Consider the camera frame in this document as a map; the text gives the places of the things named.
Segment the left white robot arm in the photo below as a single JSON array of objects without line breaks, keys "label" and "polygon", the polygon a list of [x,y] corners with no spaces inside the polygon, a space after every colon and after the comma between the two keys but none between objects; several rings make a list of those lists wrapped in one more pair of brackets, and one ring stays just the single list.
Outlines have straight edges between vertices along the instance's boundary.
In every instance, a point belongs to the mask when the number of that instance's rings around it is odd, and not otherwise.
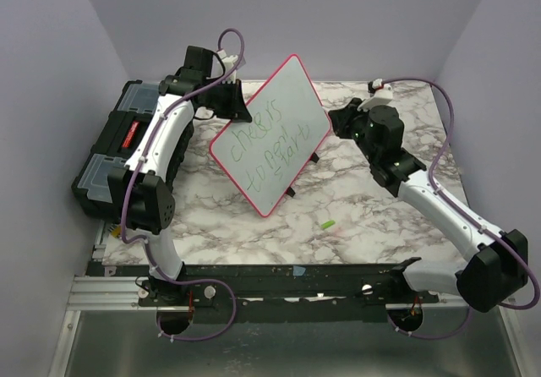
[{"label": "left white robot arm", "polygon": [[218,118],[251,122],[236,76],[242,64],[241,54],[189,47],[183,66],[159,83],[156,110],[141,141],[126,163],[107,177],[119,213],[119,237],[125,244],[142,244],[149,261],[147,290],[170,305],[180,304],[188,292],[186,282],[178,278],[183,261],[171,234],[173,182],[200,107]]}]

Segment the pink framed whiteboard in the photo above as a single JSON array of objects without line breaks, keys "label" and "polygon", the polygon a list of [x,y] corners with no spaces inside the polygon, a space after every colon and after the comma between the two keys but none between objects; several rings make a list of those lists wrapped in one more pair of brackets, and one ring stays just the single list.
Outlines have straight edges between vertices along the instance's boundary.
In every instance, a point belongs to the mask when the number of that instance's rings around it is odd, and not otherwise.
[{"label": "pink framed whiteboard", "polygon": [[290,55],[247,102],[250,123],[228,123],[209,152],[262,217],[277,207],[331,131],[298,55]]}]

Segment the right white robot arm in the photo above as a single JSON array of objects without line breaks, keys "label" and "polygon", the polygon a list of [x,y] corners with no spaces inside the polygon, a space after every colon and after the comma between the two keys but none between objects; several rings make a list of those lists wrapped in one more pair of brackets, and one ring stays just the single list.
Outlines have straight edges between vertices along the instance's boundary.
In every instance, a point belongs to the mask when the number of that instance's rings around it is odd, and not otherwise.
[{"label": "right white robot arm", "polygon": [[402,146],[404,123],[394,107],[365,110],[354,98],[329,117],[334,134],[354,141],[361,150],[375,182],[420,212],[464,259],[461,263],[407,260],[388,284],[396,301],[408,302],[420,291],[442,292],[486,313],[527,284],[526,237],[481,219],[430,180],[426,166]]}]

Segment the green marker cap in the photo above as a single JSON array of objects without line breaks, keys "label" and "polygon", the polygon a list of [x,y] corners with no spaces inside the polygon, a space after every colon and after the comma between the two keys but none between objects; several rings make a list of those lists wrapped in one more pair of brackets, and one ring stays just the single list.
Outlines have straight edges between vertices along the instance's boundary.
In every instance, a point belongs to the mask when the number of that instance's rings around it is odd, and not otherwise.
[{"label": "green marker cap", "polygon": [[323,230],[326,230],[326,229],[334,226],[335,224],[336,224],[336,222],[334,220],[329,220],[329,221],[326,221],[323,224],[321,224],[320,228],[323,229]]}]

